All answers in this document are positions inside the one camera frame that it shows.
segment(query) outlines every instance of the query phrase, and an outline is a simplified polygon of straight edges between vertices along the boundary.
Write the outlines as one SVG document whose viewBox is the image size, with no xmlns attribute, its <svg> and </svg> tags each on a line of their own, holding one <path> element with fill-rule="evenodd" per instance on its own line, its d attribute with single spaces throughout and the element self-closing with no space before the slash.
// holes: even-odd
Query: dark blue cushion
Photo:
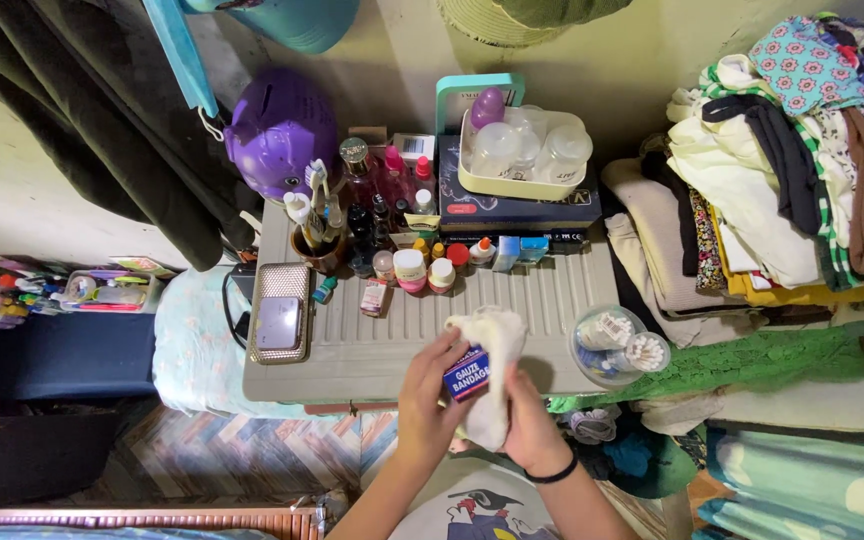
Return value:
<svg viewBox="0 0 864 540">
<path fill-rule="evenodd" d="M 0 329 L 0 398 L 152 394 L 155 314 L 30 315 Z"/>
</svg>

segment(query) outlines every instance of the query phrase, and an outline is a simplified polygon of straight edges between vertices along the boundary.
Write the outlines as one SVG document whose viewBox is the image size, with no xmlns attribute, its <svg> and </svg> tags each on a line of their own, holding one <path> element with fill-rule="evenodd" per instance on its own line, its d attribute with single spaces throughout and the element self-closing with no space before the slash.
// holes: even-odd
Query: smartphone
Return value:
<svg viewBox="0 0 864 540">
<path fill-rule="evenodd" d="M 282 351 L 299 346 L 302 303 L 297 296 L 263 298 L 255 321 L 255 347 Z"/>
</svg>

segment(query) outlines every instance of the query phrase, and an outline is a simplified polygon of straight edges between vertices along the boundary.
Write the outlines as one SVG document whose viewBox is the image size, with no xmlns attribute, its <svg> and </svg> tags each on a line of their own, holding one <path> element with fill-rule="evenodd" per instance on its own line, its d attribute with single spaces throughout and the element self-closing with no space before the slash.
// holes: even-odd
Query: purple piggy bank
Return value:
<svg viewBox="0 0 864 540">
<path fill-rule="evenodd" d="M 246 86 L 224 129 L 225 151 L 246 184 L 282 201 L 293 191 L 311 196 L 306 166 L 331 166 L 338 152 L 335 114 L 329 100 L 291 69 L 260 73 Z"/>
</svg>

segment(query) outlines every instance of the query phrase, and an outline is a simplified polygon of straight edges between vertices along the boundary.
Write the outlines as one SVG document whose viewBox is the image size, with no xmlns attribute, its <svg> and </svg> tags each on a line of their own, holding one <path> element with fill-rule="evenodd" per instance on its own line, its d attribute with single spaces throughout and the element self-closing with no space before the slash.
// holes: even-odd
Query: brown cup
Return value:
<svg viewBox="0 0 864 540">
<path fill-rule="evenodd" d="M 331 251 L 316 256 L 309 250 L 306 239 L 303 238 L 302 226 L 296 225 L 292 231 L 292 249 L 306 266 L 323 276 L 331 276 L 346 263 L 346 234 L 343 231 L 337 239 L 332 241 Z"/>
</svg>

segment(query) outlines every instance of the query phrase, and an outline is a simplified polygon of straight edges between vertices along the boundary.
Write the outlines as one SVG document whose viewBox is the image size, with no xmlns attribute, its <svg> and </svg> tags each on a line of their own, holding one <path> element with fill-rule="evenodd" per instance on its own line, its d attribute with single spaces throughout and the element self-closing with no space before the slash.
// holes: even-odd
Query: hand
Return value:
<svg viewBox="0 0 864 540">
<path fill-rule="evenodd" d="M 505 387 L 511 402 L 505 452 L 533 477 L 551 477 L 572 462 L 572 449 L 546 410 L 539 390 L 524 370 L 509 369 Z"/>
<path fill-rule="evenodd" d="M 475 401 L 452 401 L 446 408 L 439 405 L 442 375 L 469 350 L 468 341 L 455 343 L 460 336 L 459 328 L 447 329 L 416 354 L 398 393 L 398 448 L 394 456 L 406 466 L 424 468 L 430 474 L 445 457 L 455 429 Z"/>
</svg>

